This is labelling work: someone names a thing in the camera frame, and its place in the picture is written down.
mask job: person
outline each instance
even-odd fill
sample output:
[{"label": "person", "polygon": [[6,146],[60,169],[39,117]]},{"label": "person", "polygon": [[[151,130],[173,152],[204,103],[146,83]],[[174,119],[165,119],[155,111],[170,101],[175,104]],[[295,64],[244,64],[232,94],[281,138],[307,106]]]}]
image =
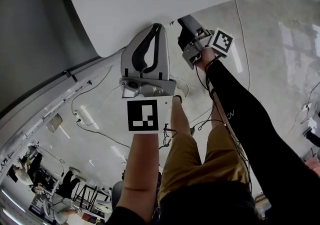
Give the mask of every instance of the person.
[{"label": "person", "polygon": [[[197,144],[179,97],[172,98],[171,128],[177,130],[158,194],[160,224],[260,222],[248,185],[248,171],[231,135],[241,143],[270,201],[269,222],[318,220],[320,178],[275,131],[261,103],[207,48],[197,67],[206,73],[217,106],[201,164]],[[117,207],[106,222],[150,223],[158,179],[157,134],[135,134]]]},{"label": "person", "polygon": [[80,210],[75,210],[71,206],[72,191],[80,182],[86,182],[86,179],[79,176],[80,171],[74,167],[69,167],[69,171],[63,178],[63,183],[59,186],[52,196],[52,205],[54,219],[60,225],[65,224],[70,215],[79,214]]},{"label": "person", "polygon": [[25,167],[25,163],[20,158],[18,159],[18,162],[21,165],[21,168],[18,166],[13,166],[13,171],[15,173],[15,176],[18,178],[20,182],[22,182],[24,185],[33,185],[35,179],[37,178],[38,170],[41,164],[43,156],[40,153],[36,154],[36,157],[33,159],[32,163],[30,164],[30,167],[27,166],[27,171]]}]

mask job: hand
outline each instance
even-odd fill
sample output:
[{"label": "hand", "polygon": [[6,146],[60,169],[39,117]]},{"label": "hand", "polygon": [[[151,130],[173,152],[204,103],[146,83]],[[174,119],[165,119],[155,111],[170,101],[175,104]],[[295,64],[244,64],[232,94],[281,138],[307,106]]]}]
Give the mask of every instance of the hand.
[{"label": "hand", "polygon": [[216,57],[212,48],[206,48],[201,52],[201,59],[196,62],[196,66],[205,72],[205,68]]}]

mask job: black compression arm sleeve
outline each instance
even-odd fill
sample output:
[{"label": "black compression arm sleeve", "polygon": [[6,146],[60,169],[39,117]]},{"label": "black compression arm sleeve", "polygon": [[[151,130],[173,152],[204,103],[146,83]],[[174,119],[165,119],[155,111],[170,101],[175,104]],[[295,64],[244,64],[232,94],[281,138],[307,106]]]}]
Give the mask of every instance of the black compression arm sleeve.
[{"label": "black compression arm sleeve", "polygon": [[219,60],[210,65],[207,76],[272,209],[284,215],[286,209],[302,215],[303,210],[319,209],[319,201],[313,207],[306,202],[320,199],[320,178],[280,138],[261,103]]}]

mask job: gray shirt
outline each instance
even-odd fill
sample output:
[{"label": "gray shirt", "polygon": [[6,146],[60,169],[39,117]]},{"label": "gray shirt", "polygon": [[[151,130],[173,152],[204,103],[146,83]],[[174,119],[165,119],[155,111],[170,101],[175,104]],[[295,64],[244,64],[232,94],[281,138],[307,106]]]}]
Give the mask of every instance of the gray shirt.
[{"label": "gray shirt", "polygon": [[68,220],[68,215],[64,215],[62,212],[72,209],[71,207],[71,199],[63,198],[58,194],[53,194],[52,197],[52,205],[54,212],[54,219],[59,224],[64,224]]}]

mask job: person's right arm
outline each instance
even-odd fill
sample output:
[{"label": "person's right arm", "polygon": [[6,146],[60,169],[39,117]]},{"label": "person's right arm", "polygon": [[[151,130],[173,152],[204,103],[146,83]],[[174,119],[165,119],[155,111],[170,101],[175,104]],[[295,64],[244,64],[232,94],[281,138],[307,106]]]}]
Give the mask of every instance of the person's right arm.
[{"label": "person's right arm", "polygon": [[[212,49],[203,51],[199,67],[204,69],[212,55]],[[297,216],[320,210],[319,201],[313,204],[320,199],[320,178],[280,138],[261,103],[219,60],[206,74],[272,209],[279,210],[278,215],[296,210]]]}]

